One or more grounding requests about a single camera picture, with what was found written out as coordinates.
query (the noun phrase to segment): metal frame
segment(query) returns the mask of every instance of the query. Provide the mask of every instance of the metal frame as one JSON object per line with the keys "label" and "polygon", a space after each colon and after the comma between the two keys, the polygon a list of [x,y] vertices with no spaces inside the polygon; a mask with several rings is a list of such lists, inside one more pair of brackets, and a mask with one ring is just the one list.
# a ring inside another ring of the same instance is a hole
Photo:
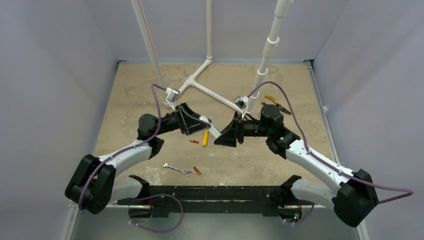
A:
{"label": "metal frame", "polygon": [[[322,121],[324,122],[325,131],[327,132],[327,137],[328,137],[328,142],[330,144],[332,157],[336,163],[340,164],[339,156],[337,155],[336,146],[334,144],[334,139],[331,132],[329,120],[327,119],[327,108],[324,106],[323,100],[321,99],[320,90],[318,89],[318,85],[317,85],[317,79],[315,78],[315,74],[314,74],[314,68],[312,67],[311,61],[306,60],[304,61],[304,63],[307,67],[307,70],[309,71],[310,80],[312,82],[313,89],[315,90],[316,100],[318,101]],[[367,224],[365,220],[363,220],[356,229],[358,231],[359,238],[361,240],[370,239],[370,235],[368,233],[368,228],[367,228]]]}

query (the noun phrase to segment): pvc pipe elbow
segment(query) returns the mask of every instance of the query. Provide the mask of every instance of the pvc pipe elbow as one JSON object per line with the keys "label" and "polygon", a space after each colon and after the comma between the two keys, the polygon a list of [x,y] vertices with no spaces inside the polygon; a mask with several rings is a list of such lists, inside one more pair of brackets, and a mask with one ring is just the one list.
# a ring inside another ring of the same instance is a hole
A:
{"label": "pvc pipe elbow", "polygon": [[206,60],[204,62],[207,63],[207,65],[209,66],[212,63],[212,55],[206,56]]}

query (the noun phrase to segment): yellow-handled pliers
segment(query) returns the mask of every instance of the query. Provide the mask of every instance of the yellow-handled pliers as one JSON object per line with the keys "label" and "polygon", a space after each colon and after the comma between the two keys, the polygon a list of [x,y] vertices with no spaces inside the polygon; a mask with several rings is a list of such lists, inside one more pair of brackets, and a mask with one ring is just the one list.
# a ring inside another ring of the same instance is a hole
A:
{"label": "yellow-handled pliers", "polygon": [[[283,106],[281,106],[281,104],[279,104],[278,103],[278,101],[275,99],[275,98],[273,98],[272,96],[270,96],[270,95],[265,95],[265,98],[266,99],[269,99],[269,100],[271,100],[277,107],[278,107],[278,109],[281,111],[281,112],[283,112],[283,113],[285,113],[285,114],[288,114],[288,115],[291,115],[292,113],[289,111],[289,110],[287,110],[285,107],[283,107]],[[264,102],[264,101],[261,101],[260,102],[262,105],[265,105],[266,103]]]}

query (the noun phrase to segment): gray wall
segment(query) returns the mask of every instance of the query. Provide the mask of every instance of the gray wall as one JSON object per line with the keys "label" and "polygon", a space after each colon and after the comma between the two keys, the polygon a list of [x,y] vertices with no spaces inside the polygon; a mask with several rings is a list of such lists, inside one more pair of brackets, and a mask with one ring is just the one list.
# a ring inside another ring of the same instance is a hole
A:
{"label": "gray wall", "polygon": [[[148,62],[130,0],[85,0],[119,60]],[[348,0],[295,0],[280,32],[274,62],[314,59]],[[161,62],[206,57],[206,0],[142,0]],[[216,62],[259,62],[276,0],[213,0],[212,54]]]}
{"label": "gray wall", "polygon": [[424,236],[423,53],[424,1],[350,0],[314,62],[342,164],[415,190],[366,218],[371,239]]}
{"label": "gray wall", "polygon": [[115,69],[84,1],[1,1],[0,239],[59,239]]}

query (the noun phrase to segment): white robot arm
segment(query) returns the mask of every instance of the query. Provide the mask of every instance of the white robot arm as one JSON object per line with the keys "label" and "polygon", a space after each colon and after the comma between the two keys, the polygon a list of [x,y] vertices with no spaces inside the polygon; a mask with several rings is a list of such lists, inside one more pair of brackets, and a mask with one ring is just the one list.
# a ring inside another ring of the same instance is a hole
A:
{"label": "white robot arm", "polygon": [[[158,135],[177,129],[185,135],[191,135],[209,129],[216,138],[214,144],[227,147],[236,147],[237,143],[242,144],[244,137],[265,137],[266,145],[273,153],[300,165],[325,184],[308,182],[294,175],[281,185],[279,198],[283,204],[287,202],[289,205],[298,200],[310,201],[334,209],[337,216],[352,227],[357,226],[378,204],[373,187],[352,181],[327,165],[336,167],[349,176],[372,183],[366,171],[361,169],[354,172],[334,163],[311,147],[306,150],[304,141],[284,127],[283,115],[277,106],[264,105],[260,119],[252,117],[245,119],[246,113],[235,112],[231,123],[219,132],[207,117],[193,112],[186,103],[177,106],[174,103],[175,97],[172,97],[172,95],[178,95],[176,90],[168,89],[166,92],[168,94],[166,100],[174,112],[160,119]],[[243,102],[242,99],[236,104],[240,104],[240,108],[243,109],[245,107]],[[78,203],[82,196],[82,207],[97,214],[110,202],[149,196],[146,192],[149,184],[142,178],[131,175],[122,180],[115,180],[115,177],[159,153],[164,143],[162,139],[155,136],[149,142],[142,144],[154,135],[158,123],[157,117],[144,114],[138,121],[138,138],[130,145],[107,155],[83,157],[66,188],[66,197]],[[319,156],[327,165],[317,161],[310,153]],[[102,165],[96,173],[96,178],[84,191],[84,185],[89,176],[100,164]]]}

